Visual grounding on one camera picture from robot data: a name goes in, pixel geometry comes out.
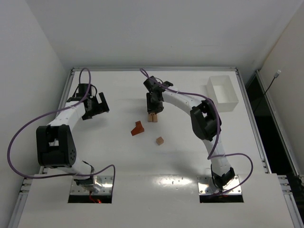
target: purple cable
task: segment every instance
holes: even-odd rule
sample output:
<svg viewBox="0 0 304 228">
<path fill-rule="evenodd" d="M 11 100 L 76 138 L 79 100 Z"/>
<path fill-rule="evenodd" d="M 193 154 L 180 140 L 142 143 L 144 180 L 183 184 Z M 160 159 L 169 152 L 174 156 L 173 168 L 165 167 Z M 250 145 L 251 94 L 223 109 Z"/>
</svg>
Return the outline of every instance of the purple cable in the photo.
<svg viewBox="0 0 304 228">
<path fill-rule="evenodd" d="M 48 116 L 48 115 L 51 115 L 51 114 L 54 114 L 54 113 L 58 113 L 58 112 L 62 112 L 66 109 L 69 109 L 71 107 L 75 107 L 77 105 L 79 105 L 80 103 L 82 103 L 87 95 L 89 94 L 89 91 L 90 91 L 90 85 L 91 85 L 91 72 L 88 68 L 82 68 L 82 70 L 80 71 L 79 73 L 79 83 L 80 83 L 80 79 L 81 79 L 81 74 L 84 70 L 87 70 L 88 73 L 89 73 L 89 83 L 88 83 L 88 87 L 87 87 L 87 90 L 85 92 L 85 95 L 83 98 L 81 98 L 81 100 L 79 102 L 77 102 L 76 104 L 72 105 L 72 106 L 69 106 L 69 107 L 65 107 L 65 108 L 61 108 L 61 109 L 58 109 L 58 110 L 55 110 L 55 111 L 51 111 L 51 112 L 48 112 L 48 113 L 45 113 L 41 116 L 38 116 L 36 117 L 35 119 L 32 119 L 31 121 L 29 121 L 28 123 L 26 123 L 24 126 L 22 126 L 16 133 L 15 135 L 13 136 L 13 138 L 11 139 L 10 143 L 9 143 L 9 147 L 8 147 L 8 152 L 7 152 L 7 160 L 8 160 L 8 163 L 9 163 L 9 166 L 10 168 L 16 173 L 18 174 L 19 176 L 21 177 L 24 177 L 24 178 L 30 178 L 30 179 L 46 179 L 46 178 L 52 178 L 52 177 L 63 177 L 63 176 L 81 176 L 81 177 L 91 177 L 91 176 L 94 176 L 94 175 L 98 175 L 100 174 L 101 172 L 105 171 L 106 169 L 110 168 L 110 167 L 113 167 L 113 170 L 114 170 L 114 174 L 113 174 L 113 185 L 112 185 L 112 193 L 113 193 L 113 187 L 114 187 L 114 180 L 115 180 L 115 166 L 113 164 L 111 165 L 108 165 L 107 167 L 105 167 L 104 169 L 96 172 L 96 173 L 92 173 L 92 174 L 73 174 L 73 173 L 66 173 L 66 174 L 57 174 L 57 175 L 50 175 L 50 176 L 43 176 L 43 177 L 35 177 L 35 176 L 29 176 L 29 175 L 26 175 L 26 174 L 23 174 L 22 172 L 18 171 L 12 164 L 11 160 L 10 160 L 10 151 L 11 151 L 11 147 L 13 145 L 13 142 L 15 141 L 15 139 L 17 138 L 17 136 L 27 127 L 29 126 L 31 123 L 45 117 L 45 116 Z"/>
<path fill-rule="evenodd" d="M 213 154 L 213 152 L 215 151 L 215 148 L 216 148 L 216 146 L 217 146 L 217 144 L 218 144 L 218 141 L 219 141 L 219 133 L 220 133 L 219 113 L 218 113 L 218 111 L 217 111 L 217 109 L 216 109 L 216 107 L 215 107 L 213 101 L 212 101 L 210 98 L 208 98 L 208 97 L 206 97 L 206 96 L 204 96 L 204 95 L 201 95 L 201 94 L 180 92 L 180 91 L 176 91 L 176 90 L 167 88 L 167 87 L 163 86 L 162 84 L 160 84 L 158 81 L 154 80 L 153 78 L 150 78 L 149 74 L 148 74 L 147 71 L 145 71 L 144 69 L 141 68 L 141 69 L 140 69 L 140 72 L 141 72 L 143 75 L 145 75 L 146 78 L 148 78 L 148 79 L 150 79 L 151 81 L 155 82 L 156 84 L 158 84 L 159 86 L 161 86 L 161 87 L 164 88 L 165 90 L 168 90 L 168 91 L 173 92 L 173 93 L 179 93 L 179 94 L 185 94 L 185 95 L 192 95 L 192 96 L 200 96 L 200 97 L 203 97 L 203 98 L 205 98 L 206 100 L 210 101 L 210 103 L 211 103 L 211 105 L 212 105 L 212 108 L 214 109 L 215 115 L 216 115 L 216 121 L 217 121 L 217 137 L 216 137 L 216 139 L 215 139 L 214 146 L 213 146 L 213 148 L 212 148 L 212 150 L 211 150 L 209 156 L 207 157 L 207 159 L 210 160 L 211 158 L 222 157 L 222 155 L 214 155 L 214 156 L 212 156 L 212 154 Z M 250 170 L 248 176 L 247 176 L 241 183 L 239 183 L 237 186 L 235 186 L 235 187 L 233 187 L 233 188 L 231 188 L 231 189 L 229 189 L 229 190 L 223 191 L 223 192 L 215 193 L 215 194 L 213 194 L 212 196 L 220 195 L 220 194 L 223 194 L 223 193 L 227 193 L 227 192 L 229 192 L 229 191 L 235 189 L 236 187 L 238 187 L 238 186 L 242 185 L 243 183 L 245 183 L 245 182 L 249 179 L 249 177 L 251 176 L 251 174 L 252 174 L 252 172 L 253 172 L 253 162 L 252 162 L 251 158 L 250 158 L 248 155 L 246 155 L 246 154 L 244 154 L 244 153 L 231 153 L 231 154 L 225 154 L 224 157 L 235 156 L 235 155 L 242 155 L 242 156 L 245 156 L 245 157 L 247 157 L 247 158 L 249 159 L 250 164 L 251 164 L 251 170 Z"/>
</svg>

